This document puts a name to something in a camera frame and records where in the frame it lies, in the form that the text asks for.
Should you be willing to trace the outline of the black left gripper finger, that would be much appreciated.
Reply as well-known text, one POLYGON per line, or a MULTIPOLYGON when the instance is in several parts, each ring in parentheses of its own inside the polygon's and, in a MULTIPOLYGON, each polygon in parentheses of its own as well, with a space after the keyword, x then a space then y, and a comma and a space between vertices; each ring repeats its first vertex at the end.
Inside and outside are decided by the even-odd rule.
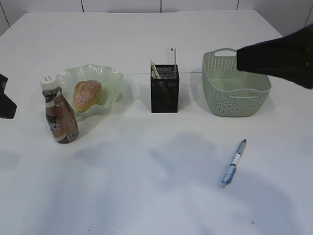
POLYGON ((4 93, 8 78, 0 75, 0 118, 13 119, 17 105, 4 93))

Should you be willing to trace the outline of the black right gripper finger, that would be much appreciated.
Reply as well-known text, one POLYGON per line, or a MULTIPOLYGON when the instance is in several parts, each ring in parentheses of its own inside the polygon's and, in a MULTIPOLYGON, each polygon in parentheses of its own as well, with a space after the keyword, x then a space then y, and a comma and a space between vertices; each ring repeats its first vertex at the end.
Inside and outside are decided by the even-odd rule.
POLYGON ((313 88, 313 27, 237 50, 237 69, 313 88))

